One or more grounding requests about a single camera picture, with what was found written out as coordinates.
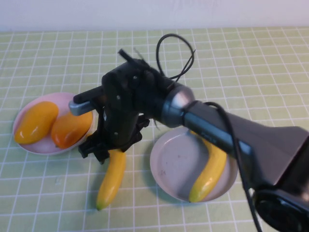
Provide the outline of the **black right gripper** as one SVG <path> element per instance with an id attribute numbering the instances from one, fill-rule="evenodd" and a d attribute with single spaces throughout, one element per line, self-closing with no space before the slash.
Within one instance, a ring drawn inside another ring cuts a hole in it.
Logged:
<path id="1" fill-rule="evenodd" d="M 141 130 L 149 126 L 147 117 L 139 117 L 141 101 L 155 86 L 149 71 L 140 70 L 128 62 L 121 64 L 102 77 L 104 113 L 100 140 L 92 137 L 78 146 L 85 159 L 94 154 L 100 164 L 109 158 L 108 148 L 128 150 L 142 139 Z"/>

